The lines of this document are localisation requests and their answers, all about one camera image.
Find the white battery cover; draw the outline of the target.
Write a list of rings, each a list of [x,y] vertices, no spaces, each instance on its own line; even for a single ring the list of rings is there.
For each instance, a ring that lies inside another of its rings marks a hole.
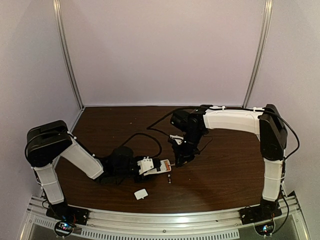
[[[148,192],[147,192],[147,190],[145,188],[134,192],[134,196],[135,196],[136,200],[142,200],[145,197],[147,197],[148,195],[149,194],[148,194]]]

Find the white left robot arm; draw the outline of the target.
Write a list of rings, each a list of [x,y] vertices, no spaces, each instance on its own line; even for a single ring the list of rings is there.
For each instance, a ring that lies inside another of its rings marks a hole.
[[[165,163],[157,156],[134,156],[133,150],[125,145],[114,149],[106,157],[97,157],[69,132],[63,120],[30,129],[26,139],[25,158],[35,171],[47,200],[52,205],[66,201],[53,164],[58,157],[68,160],[99,183],[131,176],[142,180],[146,175],[160,173],[166,168]]]

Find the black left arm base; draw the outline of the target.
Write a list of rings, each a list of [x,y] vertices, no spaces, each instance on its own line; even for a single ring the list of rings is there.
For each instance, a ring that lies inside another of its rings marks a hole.
[[[90,211],[88,209],[54,204],[47,209],[46,216],[56,220],[66,221],[71,224],[85,226],[88,221],[89,213]]]

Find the white remote control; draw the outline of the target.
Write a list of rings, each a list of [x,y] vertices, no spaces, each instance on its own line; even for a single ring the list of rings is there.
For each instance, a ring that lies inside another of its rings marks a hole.
[[[160,161],[160,167],[155,167],[147,172],[145,172],[143,175],[144,176],[148,176],[148,175],[157,175],[157,174],[163,174],[163,173],[169,173],[166,171],[166,167],[165,167],[165,160],[168,159],[164,159]]]

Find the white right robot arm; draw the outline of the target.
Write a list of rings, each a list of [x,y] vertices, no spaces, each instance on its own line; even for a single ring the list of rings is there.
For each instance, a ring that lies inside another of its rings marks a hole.
[[[240,109],[202,105],[191,112],[175,110],[170,123],[184,133],[183,137],[170,136],[175,166],[181,167],[200,154],[202,137],[209,130],[224,129],[254,134],[260,142],[264,161],[264,187],[261,203],[273,205],[278,199],[284,175],[288,131],[273,104],[262,108]]]

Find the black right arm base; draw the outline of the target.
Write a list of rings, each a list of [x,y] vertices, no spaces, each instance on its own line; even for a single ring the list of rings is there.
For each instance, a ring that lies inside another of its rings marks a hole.
[[[282,210],[277,201],[264,200],[259,205],[246,206],[238,212],[242,225],[271,220],[282,215]]]

